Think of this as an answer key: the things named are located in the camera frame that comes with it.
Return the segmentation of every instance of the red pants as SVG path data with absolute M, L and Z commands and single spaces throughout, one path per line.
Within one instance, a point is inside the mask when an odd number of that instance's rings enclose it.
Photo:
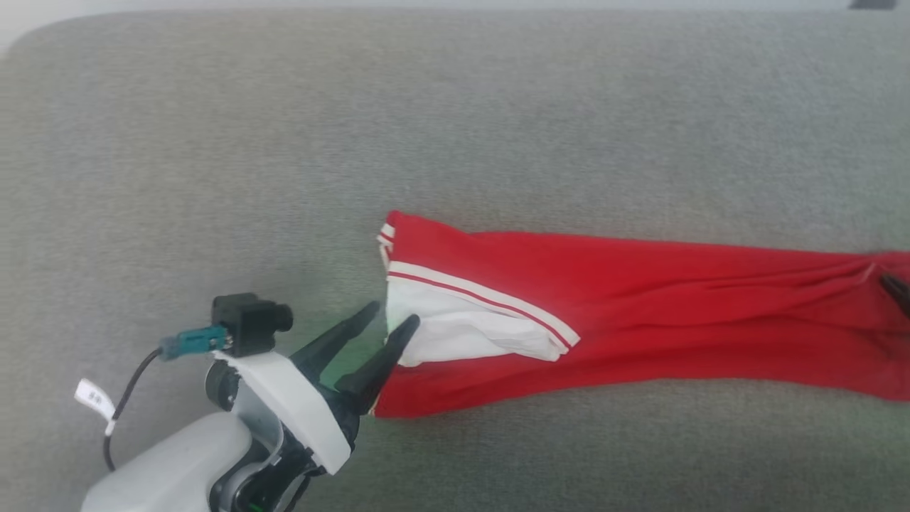
M 910 252 L 465 233 L 399 212 L 382 233 L 390 283 L 530 319 L 560 351 L 555 361 L 507 353 L 399 366 L 377 416 L 657 378 L 766 379 L 910 401 L 910 319 L 879 284 L 883 272 L 908 281 Z

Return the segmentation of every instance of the cable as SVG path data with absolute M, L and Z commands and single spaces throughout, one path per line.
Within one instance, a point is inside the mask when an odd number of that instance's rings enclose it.
M 120 397 L 120 403 L 117 404 L 116 409 L 114 409 L 114 415 L 111 416 L 111 422 L 115 422 L 117 419 L 119 419 L 120 414 L 123 413 L 124 406 L 126 406 L 126 401 L 129 400 L 129 396 L 133 393 L 133 388 L 136 387 L 136 382 L 139 380 L 139 375 L 141 375 L 146 370 L 146 367 L 148 367 L 152 361 L 155 361 L 155 358 L 159 355 L 161 355 L 160 347 L 156 348 L 152 351 L 152 353 L 147 355 L 142 363 L 139 364 L 139 367 L 136 369 L 136 371 L 133 372 L 133 376 L 129 379 L 129 384 L 126 385 L 126 390 L 124 390 L 123 396 Z M 113 433 L 114 432 L 112 429 L 105 433 L 105 443 L 103 446 L 105 452 L 105 463 L 107 463 L 107 469 L 111 470 L 111 472 L 116 470 L 116 467 L 114 467 L 114 460 L 111 459 L 111 435 Z

